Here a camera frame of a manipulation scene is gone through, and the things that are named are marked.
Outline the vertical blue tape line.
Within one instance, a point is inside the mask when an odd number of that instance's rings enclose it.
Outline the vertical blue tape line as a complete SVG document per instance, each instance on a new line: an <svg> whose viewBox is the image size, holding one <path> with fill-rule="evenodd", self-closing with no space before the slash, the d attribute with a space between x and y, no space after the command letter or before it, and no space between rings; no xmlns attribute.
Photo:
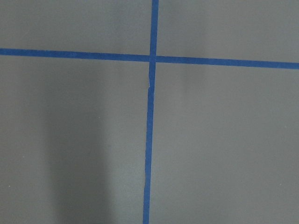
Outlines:
<svg viewBox="0 0 299 224"><path fill-rule="evenodd" d="M149 87L147 97L147 124L145 144L145 182L143 191L143 214L142 222L150 222L150 188L151 188L151 164L152 164L152 138L154 120L154 99L155 99L155 78L157 61L157 29L158 29L159 1L151 3L151 27L150 27L150 48L149 48Z"/></svg>

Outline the horizontal blue tape line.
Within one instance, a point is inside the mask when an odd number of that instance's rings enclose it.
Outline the horizontal blue tape line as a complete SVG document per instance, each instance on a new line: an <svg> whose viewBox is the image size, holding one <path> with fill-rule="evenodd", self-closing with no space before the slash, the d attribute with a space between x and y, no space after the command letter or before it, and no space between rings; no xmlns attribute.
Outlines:
<svg viewBox="0 0 299 224"><path fill-rule="evenodd" d="M31 56L31 57L74 58L74 59L91 59L91 60L133 61L133 62L155 61L156 63L200 64L200 65L217 65L217 66L290 69L290 70L297 70L299 68L298 63L290 63L290 62L179 57L179 56L149 56L149 55L134 55L134 54L93 53L93 52L36 50L36 49L1 48L0 54L2 56Z"/></svg>

